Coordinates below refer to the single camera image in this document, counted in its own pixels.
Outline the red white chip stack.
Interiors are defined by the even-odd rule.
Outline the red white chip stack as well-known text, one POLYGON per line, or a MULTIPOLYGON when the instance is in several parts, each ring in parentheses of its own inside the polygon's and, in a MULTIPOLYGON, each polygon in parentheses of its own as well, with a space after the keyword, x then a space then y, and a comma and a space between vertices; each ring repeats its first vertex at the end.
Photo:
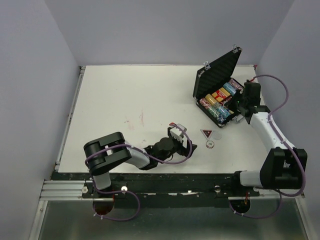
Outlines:
POLYGON ((215 146, 215 143, 212 140, 208 140, 205 144, 208 149, 212 149, 215 146))

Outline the light blue chip stack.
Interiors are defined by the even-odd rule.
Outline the light blue chip stack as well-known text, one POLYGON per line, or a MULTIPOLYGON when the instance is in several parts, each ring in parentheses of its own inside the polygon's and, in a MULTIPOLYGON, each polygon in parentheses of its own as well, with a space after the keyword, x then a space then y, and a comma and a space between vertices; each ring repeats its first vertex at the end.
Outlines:
POLYGON ((223 88, 229 92, 230 94, 235 91, 236 89, 231 85, 229 84, 228 82, 226 82, 224 85, 223 85, 223 88))
POLYGON ((234 96, 238 96, 241 93, 242 93, 242 91, 240 89, 236 89, 231 93, 231 95, 234 97, 234 96))
POLYGON ((215 105, 215 108, 225 119, 231 115, 231 113, 220 104, 215 105))

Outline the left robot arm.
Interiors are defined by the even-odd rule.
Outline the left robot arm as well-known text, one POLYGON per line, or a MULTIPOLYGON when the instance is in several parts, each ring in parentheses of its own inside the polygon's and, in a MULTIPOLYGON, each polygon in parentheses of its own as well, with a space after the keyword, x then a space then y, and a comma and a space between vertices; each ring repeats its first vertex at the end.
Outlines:
POLYGON ((84 163, 93 178, 93 191, 104 198, 110 194, 110 171, 115 167, 127 163, 147 171, 156 168, 159 163, 177 165, 188 160, 197 147, 187 135, 187 128, 171 123, 167 128, 167 137, 144 148, 129 144, 119 131, 89 141, 83 146, 84 163))

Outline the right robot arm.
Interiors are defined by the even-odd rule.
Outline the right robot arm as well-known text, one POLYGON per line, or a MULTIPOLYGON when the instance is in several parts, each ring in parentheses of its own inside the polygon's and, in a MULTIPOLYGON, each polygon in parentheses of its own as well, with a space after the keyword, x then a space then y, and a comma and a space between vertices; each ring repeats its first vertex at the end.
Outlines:
POLYGON ((269 108, 261 105, 260 94, 261 85, 248 80, 243 91, 237 90, 229 104, 255 130, 267 151, 261 169, 234 173, 230 191, 236 196, 243 195, 248 187, 302 192, 306 184, 307 152, 285 139, 269 108))

